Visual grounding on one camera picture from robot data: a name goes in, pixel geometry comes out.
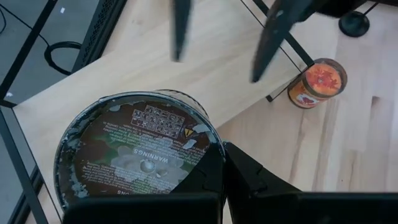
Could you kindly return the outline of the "tall black candlestick holder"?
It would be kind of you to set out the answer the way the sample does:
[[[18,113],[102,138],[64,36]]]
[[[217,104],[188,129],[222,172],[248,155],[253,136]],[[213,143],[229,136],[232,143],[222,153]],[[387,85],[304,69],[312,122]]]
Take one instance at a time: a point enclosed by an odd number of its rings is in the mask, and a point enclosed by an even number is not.
[[[363,36],[370,28],[370,21],[367,14],[372,11],[379,3],[375,2],[367,11],[352,11],[344,15],[338,21],[340,31],[348,37],[358,38]]]

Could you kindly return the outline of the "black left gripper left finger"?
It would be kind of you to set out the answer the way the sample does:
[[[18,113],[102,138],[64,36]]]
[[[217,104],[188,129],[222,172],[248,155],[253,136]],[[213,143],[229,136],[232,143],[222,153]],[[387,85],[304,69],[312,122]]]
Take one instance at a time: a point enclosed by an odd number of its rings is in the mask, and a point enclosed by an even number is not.
[[[63,224],[221,224],[224,149],[211,143],[169,194],[88,197],[68,208]]]

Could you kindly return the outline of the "black table frame rail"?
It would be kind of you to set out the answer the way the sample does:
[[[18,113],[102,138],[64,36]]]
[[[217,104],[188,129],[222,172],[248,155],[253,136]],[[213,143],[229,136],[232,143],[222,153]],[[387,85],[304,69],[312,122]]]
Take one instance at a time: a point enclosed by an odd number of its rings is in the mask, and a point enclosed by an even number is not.
[[[49,224],[38,198],[44,180],[37,166],[33,168],[31,174],[28,174],[4,113],[2,112],[2,106],[12,108],[13,104],[0,101],[0,137],[2,137],[22,187],[21,196],[13,210],[8,224],[22,224],[22,222],[27,220],[29,213],[33,214],[37,224]]]

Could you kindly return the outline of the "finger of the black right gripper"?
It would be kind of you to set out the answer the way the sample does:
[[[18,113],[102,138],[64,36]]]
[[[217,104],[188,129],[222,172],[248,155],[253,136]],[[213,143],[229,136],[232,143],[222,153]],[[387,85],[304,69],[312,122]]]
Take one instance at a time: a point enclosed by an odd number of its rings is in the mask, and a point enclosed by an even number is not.
[[[192,0],[172,0],[173,19],[173,54],[172,58],[178,62],[182,56]]]
[[[261,79],[285,36],[311,3],[312,0],[275,0],[267,14],[252,63],[253,83]]]

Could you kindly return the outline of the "black perforated metal box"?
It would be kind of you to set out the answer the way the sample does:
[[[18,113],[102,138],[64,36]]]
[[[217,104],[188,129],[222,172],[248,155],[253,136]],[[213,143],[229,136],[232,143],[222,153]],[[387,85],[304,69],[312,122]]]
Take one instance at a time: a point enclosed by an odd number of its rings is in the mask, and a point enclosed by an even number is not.
[[[99,0],[72,73],[102,56],[126,2],[127,0]]]

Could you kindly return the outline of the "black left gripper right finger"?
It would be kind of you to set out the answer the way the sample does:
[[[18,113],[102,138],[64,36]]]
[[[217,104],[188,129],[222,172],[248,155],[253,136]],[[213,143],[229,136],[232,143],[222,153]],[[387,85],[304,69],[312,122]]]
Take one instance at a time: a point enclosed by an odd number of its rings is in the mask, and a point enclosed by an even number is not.
[[[233,143],[224,148],[233,224],[398,224],[398,193],[302,192]]]

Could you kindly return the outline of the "orange glass jar candle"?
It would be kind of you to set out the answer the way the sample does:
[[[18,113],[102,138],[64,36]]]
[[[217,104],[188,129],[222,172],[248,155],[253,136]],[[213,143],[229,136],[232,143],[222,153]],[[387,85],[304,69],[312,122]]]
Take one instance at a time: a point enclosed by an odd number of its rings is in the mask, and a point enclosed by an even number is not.
[[[339,95],[347,82],[346,71],[336,60],[318,58],[287,87],[287,95],[295,106],[310,109]]]

